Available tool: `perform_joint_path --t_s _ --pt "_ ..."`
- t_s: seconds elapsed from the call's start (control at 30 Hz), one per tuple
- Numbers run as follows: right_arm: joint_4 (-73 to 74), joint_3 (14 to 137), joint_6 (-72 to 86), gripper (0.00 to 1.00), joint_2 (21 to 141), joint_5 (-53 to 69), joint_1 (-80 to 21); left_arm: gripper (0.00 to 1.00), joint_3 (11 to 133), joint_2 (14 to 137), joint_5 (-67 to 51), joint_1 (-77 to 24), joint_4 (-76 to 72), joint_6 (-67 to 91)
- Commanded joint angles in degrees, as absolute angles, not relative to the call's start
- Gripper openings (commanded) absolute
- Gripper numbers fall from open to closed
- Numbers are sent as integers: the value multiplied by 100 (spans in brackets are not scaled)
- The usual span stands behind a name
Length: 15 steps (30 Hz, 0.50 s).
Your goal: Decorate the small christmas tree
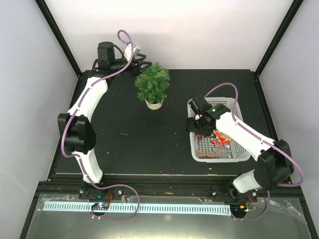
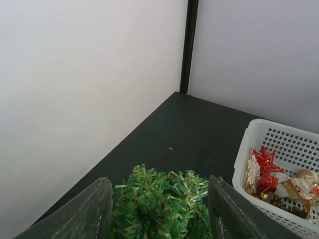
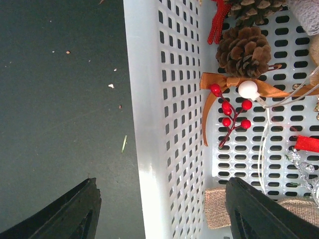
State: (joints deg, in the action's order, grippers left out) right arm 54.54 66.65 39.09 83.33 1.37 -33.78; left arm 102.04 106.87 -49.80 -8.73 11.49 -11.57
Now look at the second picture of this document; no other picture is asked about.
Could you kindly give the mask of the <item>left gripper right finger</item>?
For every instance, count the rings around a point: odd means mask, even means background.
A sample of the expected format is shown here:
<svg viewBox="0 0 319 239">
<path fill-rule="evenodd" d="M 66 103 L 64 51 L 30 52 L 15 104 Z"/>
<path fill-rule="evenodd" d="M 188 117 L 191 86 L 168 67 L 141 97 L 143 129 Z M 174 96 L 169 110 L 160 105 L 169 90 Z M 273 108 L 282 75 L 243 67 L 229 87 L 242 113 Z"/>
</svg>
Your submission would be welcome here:
<svg viewBox="0 0 319 239">
<path fill-rule="evenodd" d="M 211 175 L 208 210 L 214 239 L 299 239 L 257 209 L 221 177 Z"/>
</svg>

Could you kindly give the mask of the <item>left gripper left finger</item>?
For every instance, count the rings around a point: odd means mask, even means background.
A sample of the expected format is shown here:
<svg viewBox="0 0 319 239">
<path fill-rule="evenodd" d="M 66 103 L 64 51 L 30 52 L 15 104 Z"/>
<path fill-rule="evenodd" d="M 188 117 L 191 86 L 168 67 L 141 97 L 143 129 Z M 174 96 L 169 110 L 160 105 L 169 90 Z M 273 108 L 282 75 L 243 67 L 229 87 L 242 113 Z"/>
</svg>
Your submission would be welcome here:
<svg viewBox="0 0 319 239">
<path fill-rule="evenodd" d="M 17 239 L 107 239 L 113 207 L 112 183 L 101 177 Z"/>
</svg>

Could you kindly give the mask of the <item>small green christmas tree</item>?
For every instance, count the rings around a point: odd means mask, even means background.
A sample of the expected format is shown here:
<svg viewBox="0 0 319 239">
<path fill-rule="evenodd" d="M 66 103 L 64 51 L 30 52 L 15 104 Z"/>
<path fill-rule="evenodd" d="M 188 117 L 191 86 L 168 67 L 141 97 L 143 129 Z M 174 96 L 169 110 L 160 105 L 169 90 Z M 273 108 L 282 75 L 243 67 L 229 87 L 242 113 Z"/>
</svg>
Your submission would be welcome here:
<svg viewBox="0 0 319 239">
<path fill-rule="evenodd" d="M 133 168 L 114 187 L 109 236 L 112 239 L 210 239 L 208 180 L 193 170 L 157 172 Z"/>
</svg>

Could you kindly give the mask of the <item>white plastic basket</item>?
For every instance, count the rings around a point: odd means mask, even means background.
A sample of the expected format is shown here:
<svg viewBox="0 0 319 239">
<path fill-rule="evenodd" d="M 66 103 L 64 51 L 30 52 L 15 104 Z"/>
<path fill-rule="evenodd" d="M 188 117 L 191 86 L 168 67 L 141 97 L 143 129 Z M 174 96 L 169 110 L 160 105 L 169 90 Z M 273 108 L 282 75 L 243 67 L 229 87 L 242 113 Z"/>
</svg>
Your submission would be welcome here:
<svg viewBox="0 0 319 239">
<path fill-rule="evenodd" d="M 310 219 L 305 220 L 263 202 L 244 190 L 245 174 L 250 157 L 249 150 L 251 148 L 260 150 L 263 146 L 267 148 L 268 152 L 276 153 L 274 163 L 289 176 L 294 176 L 301 169 L 318 172 L 318 134 L 265 119 L 250 121 L 239 147 L 232 178 L 234 189 L 250 201 L 259 212 L 303 239 L 317 239 L 319 237 L 319 208 L 317 205 L 311 207 Z"/>
</svg>

